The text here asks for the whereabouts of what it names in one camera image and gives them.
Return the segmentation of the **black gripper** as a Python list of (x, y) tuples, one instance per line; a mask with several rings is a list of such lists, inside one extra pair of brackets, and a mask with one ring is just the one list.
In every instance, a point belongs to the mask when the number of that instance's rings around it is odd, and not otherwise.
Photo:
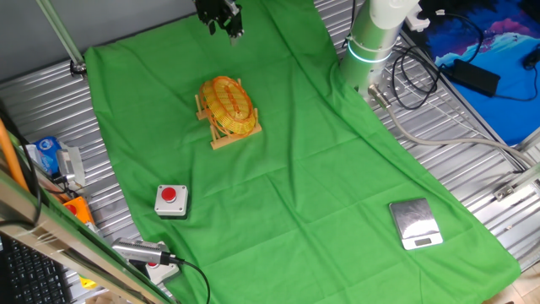
[(216, 32), (214, 21), (225, 22), (224, 29), (227, 31), (229, 41), (235, 46), (244, 35), (241, 18), (241, 6), (235, 0), (195, 0), (197, 16), (202, 22), (208, 22), (210, 35)]

